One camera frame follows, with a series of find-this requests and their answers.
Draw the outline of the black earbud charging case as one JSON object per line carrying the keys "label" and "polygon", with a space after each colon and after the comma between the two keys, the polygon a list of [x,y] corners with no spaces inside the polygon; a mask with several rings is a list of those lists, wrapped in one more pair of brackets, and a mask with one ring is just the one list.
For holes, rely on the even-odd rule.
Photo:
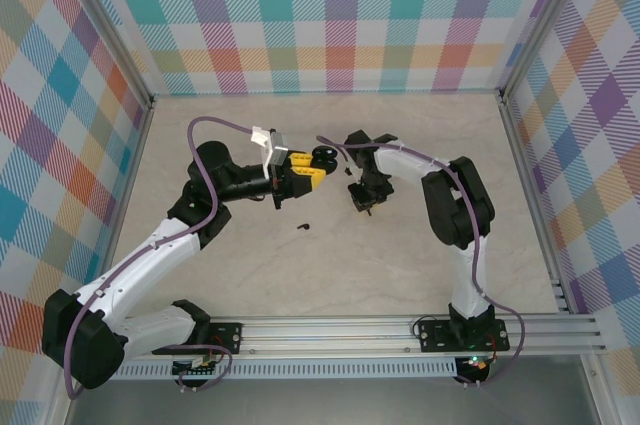
{"label": "black earbud charging case", "polygon": [[335,168],[338,151],[330,146],[320,145],[313,149],[311,166],[313,168]]}

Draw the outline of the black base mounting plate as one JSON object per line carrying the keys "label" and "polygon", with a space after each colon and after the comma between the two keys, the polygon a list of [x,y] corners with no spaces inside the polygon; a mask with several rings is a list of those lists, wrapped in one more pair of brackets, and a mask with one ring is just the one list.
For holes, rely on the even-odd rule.
{"label": "black base mounting plate", "polygon": [[423,353],[504,352],[510,349],[505,322],[499,319],[475,330],[465,329],[452,320],[422,320],[416,331]]}
{"label": "black base mounting plate", "polygon": [[219,354],[217,347],[238,354],[242,340],[243,324],[241,322],[209,322],[197,324],[187,341],[179,346],[165,347],[158,350],[171,354]]}

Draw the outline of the small controller circuit board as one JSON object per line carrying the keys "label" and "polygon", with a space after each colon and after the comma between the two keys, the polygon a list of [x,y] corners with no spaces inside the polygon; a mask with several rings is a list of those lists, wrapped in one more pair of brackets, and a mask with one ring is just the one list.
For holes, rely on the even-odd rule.
{"label": "small controller circuit board", "polygon": [[494,359],[490,356],[472,355],[456,359],[458,374],[479,372],[489,369]]}
{"label": "small controller circuit board", "polygon": [[174,378],[212,379],[218,375],[222,366],[221,356],[213,355],[174,355],[171,374]]}

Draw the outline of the aluminium side rail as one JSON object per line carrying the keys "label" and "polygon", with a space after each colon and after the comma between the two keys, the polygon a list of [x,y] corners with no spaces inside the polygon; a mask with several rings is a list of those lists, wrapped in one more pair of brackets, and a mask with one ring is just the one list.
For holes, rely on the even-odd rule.
{"label": "aluminium side rail", "polygon": [[559,255],[551,230],[544,216],[542,201],[538,193],[535,177],[527,163],[524,144],[518,134],[516,122],[510,108],[500,93],[497,93],[496,101],[516,164],[516,169],[518,171],[536,236],[544,257],[558,311],[564,314],[573,314],[575,312],[573,296],[571,291],[566,291],[564,272],[561,268]]}
{"label": "aluminium side rail", "polygon": [[109,241],[105,250],[104,257],[100,262],[98,271],[95,273],[94,278],[100,279],[100,277],[108,272],[114,262],[114,256],[117,249],[119,237],[121,235],[122,227],[126,217],[127,208],[131,200],[131,195],[136,181],[136,176],[139,170],[139,166],[144,154],[144,149],[147,143],[148,135],[152,125],[154,112],[156,108],[157,97],[151,96],[147,101],[143,113],[143,120],[141,123],[140,133],[134,153],[129,163],[128,172],[126,175],[126,181],[122,190],[121,199],[115,209],[113,226],[109,235]]}

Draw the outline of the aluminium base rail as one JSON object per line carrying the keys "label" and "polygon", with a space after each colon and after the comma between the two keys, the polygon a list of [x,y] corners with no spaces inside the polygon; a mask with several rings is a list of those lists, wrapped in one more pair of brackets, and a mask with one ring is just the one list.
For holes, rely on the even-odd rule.
{"label": "aluminium base rail", "polygon": [[[510,349],[525,337],[523,355],[587,355],[606,352],[604,336],[590,315],[526,314],[525,327],[503,315]],[[239,358],[345,358],[418,356],[420,345],[412,316],[240,317]]]}

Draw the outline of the aluminium corner post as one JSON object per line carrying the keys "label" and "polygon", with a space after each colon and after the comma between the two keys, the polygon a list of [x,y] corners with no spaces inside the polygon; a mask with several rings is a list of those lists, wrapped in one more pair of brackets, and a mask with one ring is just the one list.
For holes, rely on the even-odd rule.
{"label": "aluminium corner post", "polygon": [[151,108],[153,105],[153,94],[147,87],[142,74],[139,72],[102,0],[81,1],[88,10],[88,15],[96,25],[99,34],[102,38],[106,39],[107,45],[113,52],[115,61],[122,67],[123,75],[128,80],[128,83],[133,86],[134,91],[146,106]]}
{"label": "aluminium corner post", "polygon": [[507,41],[506,59],[496,82],[496,95],[507,104],[531,67],[542,42],[567,0],[524,0],[515,31]]}

